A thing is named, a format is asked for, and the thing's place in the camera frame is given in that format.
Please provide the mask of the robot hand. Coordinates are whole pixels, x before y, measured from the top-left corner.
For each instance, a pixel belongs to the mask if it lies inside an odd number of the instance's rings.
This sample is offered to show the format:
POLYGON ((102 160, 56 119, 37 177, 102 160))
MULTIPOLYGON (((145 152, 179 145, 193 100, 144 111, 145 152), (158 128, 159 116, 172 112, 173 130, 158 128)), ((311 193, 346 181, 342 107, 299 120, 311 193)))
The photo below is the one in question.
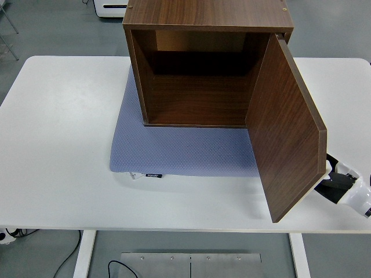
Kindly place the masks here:
POLYGON ((357 171, 329 154, 326 155, 326 165, 331 169, 314 190, 332 203, 347 205, 369 218, 369 183, 357 171))

